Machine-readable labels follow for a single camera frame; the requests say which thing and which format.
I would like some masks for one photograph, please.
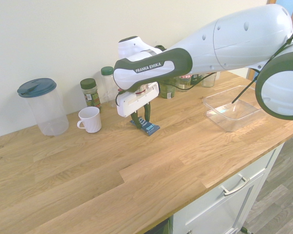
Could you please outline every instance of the green jar lid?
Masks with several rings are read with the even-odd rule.
[[[80,81],[82,89],[92,89],[97,86],[96,81],[93,78],[87,78]]]
[[[113,67],[103,67],[101,69],[101,74],[103,76],[110,76],[113,74],[114,68]]]

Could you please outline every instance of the blue object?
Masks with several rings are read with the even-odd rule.
[[[22,84],[18,93],[22,98],[33,98],[50,93],[57,87],[56,82],[50,78],[33,79]]]
[[[141,129],[145,131],[148,134],[148,136],[152,135],[160,129],[160,126],[150,123],[141,117],[139,117],[139,122],[141,123]],[[133,120],[131,120],[130,123],[135,125],[135,122]]]

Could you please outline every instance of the cable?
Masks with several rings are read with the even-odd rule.
[[[293,34],[292,36],[290,36],[289,39],[287,39],[287,41],[277,50],[277,52],[275,52],[271,58],[268,60],[268,62],[266,62],[266,64],[268,64],[271,60],[273,60],[274,57],[276,57],[278,54],[280,54],[282,51],[285,50],[285,47],[287,45],[290,46],[291,42],[293,40]],[[256,71],[258,73],[258,75],[252,80],[252,82],[250,84],[248,84],[248,86],[246,86],[246,88],[244,90],[242,90],[242,92],[232,101],[232,104],[235,103],[235,101],[238,100],[239,97],[241,97],[241,95],[257,80],[257,77],[259,76],[260,71],[253,69],[254,71]]]
[[[232,101],[232,104],[235,103],[235,101],[237,101],[239,99],[239,97],[241,97],[241,95],[257,80],[258,75],[251,81],[251,83],[249,83],[245,89],[243,89],[241,91],[241,93],[239,93],[239,95]]]

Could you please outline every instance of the laminate flooring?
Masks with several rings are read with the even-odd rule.
[[[254,234],[293,234],[293,138],[284,144],[244,227]]]

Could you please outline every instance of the plastic pitcher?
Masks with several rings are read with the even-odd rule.
[[[58,136],[68,129],[62,100],[52,79],[34,79],[21,85],[19,96],[26,98],[43,134]]]

